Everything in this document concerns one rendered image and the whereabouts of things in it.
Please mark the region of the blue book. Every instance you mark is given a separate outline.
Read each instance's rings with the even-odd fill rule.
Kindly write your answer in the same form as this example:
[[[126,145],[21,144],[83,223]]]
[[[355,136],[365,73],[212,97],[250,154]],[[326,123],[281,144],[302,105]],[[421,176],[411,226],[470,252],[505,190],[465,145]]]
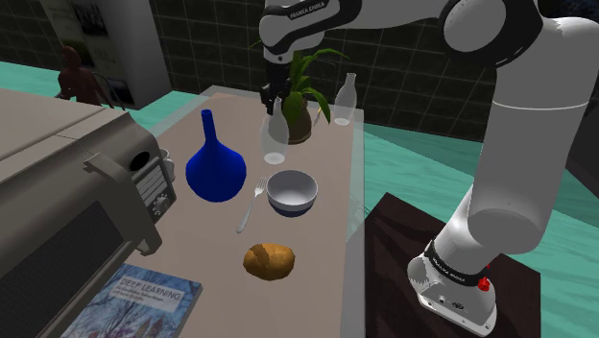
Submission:
[[[122,265],[60,338],[179,338],[203,287]]]

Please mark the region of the potted green plant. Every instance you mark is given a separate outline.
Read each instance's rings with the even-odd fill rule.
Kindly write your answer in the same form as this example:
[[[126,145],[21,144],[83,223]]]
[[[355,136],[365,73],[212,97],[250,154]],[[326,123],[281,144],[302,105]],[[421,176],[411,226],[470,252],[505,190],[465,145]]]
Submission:
[[[283,83],[265,84],[260,89],[261,99],[265,104],[271,105],[274,96],[282,100],[282,115],[288,125],[291,145],[303,143],[311,136],[313,122],[307,109],[306,95],[311,95],[317,100],[321,115],[330,122],[329,103],[321,92],[312,87],[311,78],[304,75],[310,63],[323,54],[335,54],[347,59],[346,55],[331,48],[324,48],[307,56],[304,56],[301,51],[296,51],[291,63],[282,67]]]

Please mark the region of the clear glass bottle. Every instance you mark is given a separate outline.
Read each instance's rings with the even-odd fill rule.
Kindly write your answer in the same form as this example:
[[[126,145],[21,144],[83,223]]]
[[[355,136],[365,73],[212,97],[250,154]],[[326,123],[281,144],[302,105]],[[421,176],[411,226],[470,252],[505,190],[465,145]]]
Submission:
[[[349,124],[357,103],[355,73],[347,73],[346,79],[335,98],[334,122],[340,126]]]
[[[261,149],[264,160],[272,165],[282,163],[286,158],[289,129],[282,114],[282,100],[276,97],[273,111],[264,117],[261,128]]]

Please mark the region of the grey toaster oven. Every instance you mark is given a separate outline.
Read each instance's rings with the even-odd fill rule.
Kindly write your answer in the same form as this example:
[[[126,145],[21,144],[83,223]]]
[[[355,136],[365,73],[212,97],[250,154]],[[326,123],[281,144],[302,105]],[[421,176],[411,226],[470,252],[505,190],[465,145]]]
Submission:
[[[176,199],[123,110],[0,88],[0,338],[60,338]]]

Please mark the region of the white mug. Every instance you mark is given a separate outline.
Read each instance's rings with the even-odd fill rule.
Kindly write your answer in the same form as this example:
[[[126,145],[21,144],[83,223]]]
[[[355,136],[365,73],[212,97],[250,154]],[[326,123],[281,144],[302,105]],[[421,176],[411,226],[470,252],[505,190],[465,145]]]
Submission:
[[[175,163],[170,158],[170,153],[168,150],[161,148],[160,153],[162,156],[162,160],[164,162],[166,173],[168,174],[169,180],[174,181],[176,178],[175,175]]]

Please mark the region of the dark robot stand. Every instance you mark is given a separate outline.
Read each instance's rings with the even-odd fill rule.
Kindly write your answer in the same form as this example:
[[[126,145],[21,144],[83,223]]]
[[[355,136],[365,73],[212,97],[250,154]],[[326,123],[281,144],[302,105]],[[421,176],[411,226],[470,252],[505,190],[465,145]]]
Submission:
[[[419,304],[407,278],[444,222],[387,193],[365,220],[366,338],[479,338]],[[491,263],[497,320],[486,338],[541,338],[540,273],[501,254]]]

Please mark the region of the white bowl with blue base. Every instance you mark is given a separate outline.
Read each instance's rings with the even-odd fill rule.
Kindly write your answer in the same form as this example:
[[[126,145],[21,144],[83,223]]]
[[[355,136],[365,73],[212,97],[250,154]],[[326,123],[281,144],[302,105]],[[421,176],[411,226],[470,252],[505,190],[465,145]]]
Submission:
[[[277,213],[286,217],[298,217],[314,204],[318,185],[305,172],[282,170],[269,177],[266,191],[269,203]]]

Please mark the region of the blue flask vase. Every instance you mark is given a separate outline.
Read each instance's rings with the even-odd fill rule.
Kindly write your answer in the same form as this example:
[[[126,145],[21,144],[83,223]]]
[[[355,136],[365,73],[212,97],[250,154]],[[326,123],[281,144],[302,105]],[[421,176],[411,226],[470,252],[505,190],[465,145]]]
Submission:
[[[200,198],[222,203],[235,197],[247,176],[243,157],[221,143],[217,137],[210,109],[201,111],[204,145],[185,166],[188,186]]]

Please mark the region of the brown potato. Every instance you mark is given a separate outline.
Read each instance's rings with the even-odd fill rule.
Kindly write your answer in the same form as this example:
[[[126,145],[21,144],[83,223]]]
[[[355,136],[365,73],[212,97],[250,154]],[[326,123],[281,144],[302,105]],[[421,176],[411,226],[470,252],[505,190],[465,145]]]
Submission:
[[[249,274],[273,281],[286,278],[294,269],[295,259],[293,251],[286,246],[262,243],[248,249],[243,266]]]

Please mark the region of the dark red figure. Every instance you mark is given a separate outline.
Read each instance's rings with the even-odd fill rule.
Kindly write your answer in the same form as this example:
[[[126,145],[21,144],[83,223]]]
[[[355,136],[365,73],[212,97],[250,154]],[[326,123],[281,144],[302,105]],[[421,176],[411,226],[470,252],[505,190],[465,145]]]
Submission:
[[[63,46],[61,53],[65,61],[65,68],[58,75],[61,99],[70,100],[75,97],[80,103],[100,106],[100,87],[92,72],[82,68],[77,51],[70,46]]]

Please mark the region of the white cabinet with pictures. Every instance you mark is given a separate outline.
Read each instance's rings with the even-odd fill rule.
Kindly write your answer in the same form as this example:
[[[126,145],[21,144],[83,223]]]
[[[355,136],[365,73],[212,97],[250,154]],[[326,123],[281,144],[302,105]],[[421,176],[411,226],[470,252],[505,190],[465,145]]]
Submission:
[[[171,83],[149,0],[40,0],[60,44],[105,76],[127,109],[168,94]]]

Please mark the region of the silver fork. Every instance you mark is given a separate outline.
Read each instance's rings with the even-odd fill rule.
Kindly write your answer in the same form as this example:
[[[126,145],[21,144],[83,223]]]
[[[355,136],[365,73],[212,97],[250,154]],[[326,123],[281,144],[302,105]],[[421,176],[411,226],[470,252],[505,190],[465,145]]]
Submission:
[[[267,181],[268,180],[267,180],[266,177],[261,177],[260,180],[259,180],[259,182],[257,183],[257,185],[256,185],[256,187],[255,187],[255,189],[253,191],[252,201],[251,201],[251,203],[250,203],[247,211],[245,212],[245,214],[244,214],[244,216],[242,218],[242,221],[240,222],[239,226],[237,227],[237,230],[236,230],[237,233],[241,233],[244,230],[244,228],[245,228],[245,226],[246,226],[246,224],[248,222],[248,219],[249,219],[249,217],[251,215],[252,207],[254,205],[254,202],[255,202],[256,198],[263,193],[263,191],[264,191],[264,189],[266,187]]]

